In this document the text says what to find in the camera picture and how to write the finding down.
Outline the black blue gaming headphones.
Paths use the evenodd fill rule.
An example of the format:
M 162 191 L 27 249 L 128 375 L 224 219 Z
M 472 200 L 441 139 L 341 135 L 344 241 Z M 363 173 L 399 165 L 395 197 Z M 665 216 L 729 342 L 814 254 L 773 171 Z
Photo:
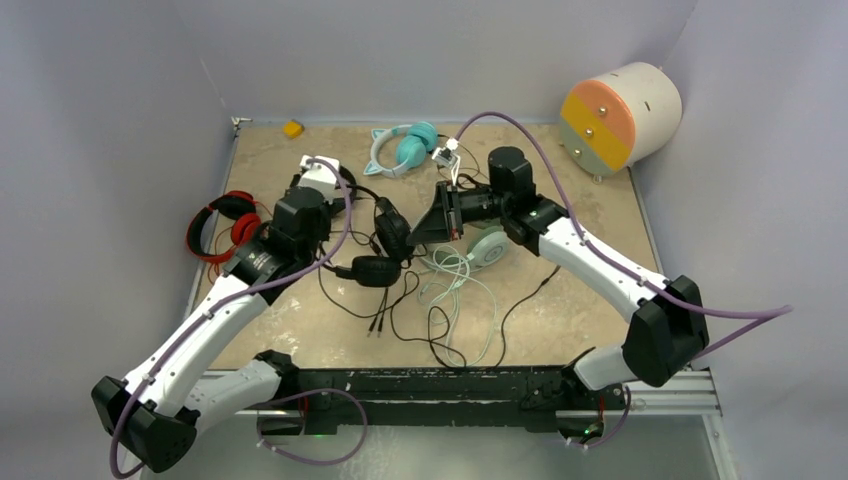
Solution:
M 353 280 L 364 287 L 381 288 L 387 291 L 403 276 L 404 269 L 411 267 L 411 260 L 418 257 L 414 248 L 405 243 L 406 236 L 410 232 L 409 224 L 388 198 L 379 196 L 362 186 L 353 185 L 351 189 L 353 194 L 365 193 L 374 200 L 374 232 L 367 238 L 367 245 L 372 248 L 374 254 L 354 258 L 349 267 L 326 264 L 323 268 L 333 272 L 338 278 Z M 450 308 L 451 301 L 445 299 L 436 311 L 442 316 Z M 426 341 L 431 346 L 442 347 L 445 342 L 444 336 L 445 333 L 439 337 L 428 337 Z M 449 367 L 444 362 L 445 358 L 435 357 L 440 365 L 457 368 Z

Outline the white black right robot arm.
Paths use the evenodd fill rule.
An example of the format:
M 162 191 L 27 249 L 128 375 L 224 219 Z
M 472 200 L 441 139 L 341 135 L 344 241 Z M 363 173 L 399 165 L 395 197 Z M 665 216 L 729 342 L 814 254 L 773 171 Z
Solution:
M 459 239 L 470 222 L 497 220 L 508 238 L 592 288 L 628 324 L 619 345 L 594 348 L 573 361 L 561 381 L 564 399 L 584 407 L 601 389 L 630 381 L 661 387 L 709 344 L 699 287 L 643 268 L 585 230 L 568 208 L 539 194 L 524 152 L 498 147 L 486 185 L 435 186 L 433 203 L 407 238 L 412 246 Z

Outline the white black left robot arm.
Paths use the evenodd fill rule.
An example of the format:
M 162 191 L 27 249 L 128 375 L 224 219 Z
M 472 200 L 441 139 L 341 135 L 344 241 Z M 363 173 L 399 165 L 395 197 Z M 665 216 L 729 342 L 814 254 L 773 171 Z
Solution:
M 177 330 L 124 376 L 104 376 L 94 385 L 91 398 L 110 436 L 114 478 L 170 469 L 224 413 L 262 401 L 275 409 L 295 402 L 296 379 L 263 358 L 225 377 L 216 390 L 197 383 L 243 328 L 337 252 L 336 247 L 319 252 L 330 236 L 337 201 L 351 208 L 347 188 L 289 188 L 271 220 L 235 250 L 206 299 Z

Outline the mint green headphones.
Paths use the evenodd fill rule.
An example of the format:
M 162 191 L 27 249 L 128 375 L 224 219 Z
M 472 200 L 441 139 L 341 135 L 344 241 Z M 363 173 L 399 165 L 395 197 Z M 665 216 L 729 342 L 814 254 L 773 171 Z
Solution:
M 444 362 L 449 367 L 476 366 L 488 353 L 499 313 L 498 301 L 494 292 L 474 275 L 500 261 L 509 245 L 510 241 L 503 229 L 492 226 L 481 230 L 464 251 L 448 244 L 433 245 L 427 246 L 426 253 L 420 258 L 430 277 L 417 293 L 418 302 L 425 306 L 427 314 L 430 314 L 441 307 L 445 299 L 451 301 L 451 308 L 440 319 L 428 317 L 430 325 L 446 327 L 442 349 L 446 353 Z M 485 342 L 478 356 L 471 361 L 466 360 L 451 345 L 456 321 L 461 313 L 461 289 L 466 284 L 481 288 L 491 300 L 492 306 L 492 318 Z

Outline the red headphones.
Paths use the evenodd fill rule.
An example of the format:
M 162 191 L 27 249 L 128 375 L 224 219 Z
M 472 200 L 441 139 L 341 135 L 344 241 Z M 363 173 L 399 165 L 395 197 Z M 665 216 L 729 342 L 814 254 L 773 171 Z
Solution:
M 246 244 L 270 209 L 242 190 L 230 190 L 204 206 L 189 222 L 185 245 L 206 265 L 206 278 L 213 282 L 236 249 Z

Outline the teal cat ear headphones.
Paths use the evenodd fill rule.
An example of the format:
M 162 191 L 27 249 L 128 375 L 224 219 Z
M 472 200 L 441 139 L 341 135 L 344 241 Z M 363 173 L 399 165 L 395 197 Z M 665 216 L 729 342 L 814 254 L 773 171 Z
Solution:
M 431 159 L 433 150 L 436 147 L 443 146 L 449 137 L 452 136 L 441 134 L 429 122 L 400 124 L 389 128 L 373 129 L 371 131 L 372 144 L 369 151 L 369 160 L 363 169 L 363 174 L 365 176 L 382 176 L 389 179 L 399 179 L 412 170 L 421 167 L 425 162 L 431 161 L 436 167 L 439 180 L 451 184 L 449 170 L 438 165 Z M 386 166 L 380 160 L 381 151 L 384 146 L 394 140 L 397 140 L 394 163 L 391 166 Z M 483 174 L 480 163 L 467 150 L 466 153 L 471 157 L 472 165 L 470 167 L 464 166 L 463 156 L 459 153 L 461 148 L 462 145 L 460 144 L 457 153 L 461 156 L 461 168 L 456 187 L 461 190 L 482 187 L 484 182 L 482 181 Z

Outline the small yellow block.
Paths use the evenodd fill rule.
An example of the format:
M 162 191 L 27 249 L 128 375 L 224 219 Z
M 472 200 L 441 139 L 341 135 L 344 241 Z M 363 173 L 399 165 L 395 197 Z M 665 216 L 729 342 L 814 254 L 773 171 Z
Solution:
M 282 126 L 281 131 L 287 138 L 295 139 L 304 133 L 305 127 L 296 120 L 290 120 Z

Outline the round pastel drawer box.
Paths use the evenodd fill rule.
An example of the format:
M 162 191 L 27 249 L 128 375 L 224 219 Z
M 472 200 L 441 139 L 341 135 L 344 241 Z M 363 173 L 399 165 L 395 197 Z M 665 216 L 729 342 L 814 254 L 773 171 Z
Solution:
M 634 62 L 571 88 L 559 114 L 561 143 L 584 171 L 608 177 L 667 144 L 682 113 L 673 81 L 654 65 Z

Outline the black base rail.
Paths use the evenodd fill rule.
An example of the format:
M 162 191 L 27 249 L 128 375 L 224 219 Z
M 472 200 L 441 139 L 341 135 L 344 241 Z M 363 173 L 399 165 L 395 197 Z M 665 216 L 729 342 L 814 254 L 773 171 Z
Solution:
M 620 413 L 624 388 L 591 391 L 559 365 L 445 368 L 296 369 L 264 401 L 298 410 L 309 435 L 343 425 L 514 427 L 581 436 L 600 431 L 603 413 Z

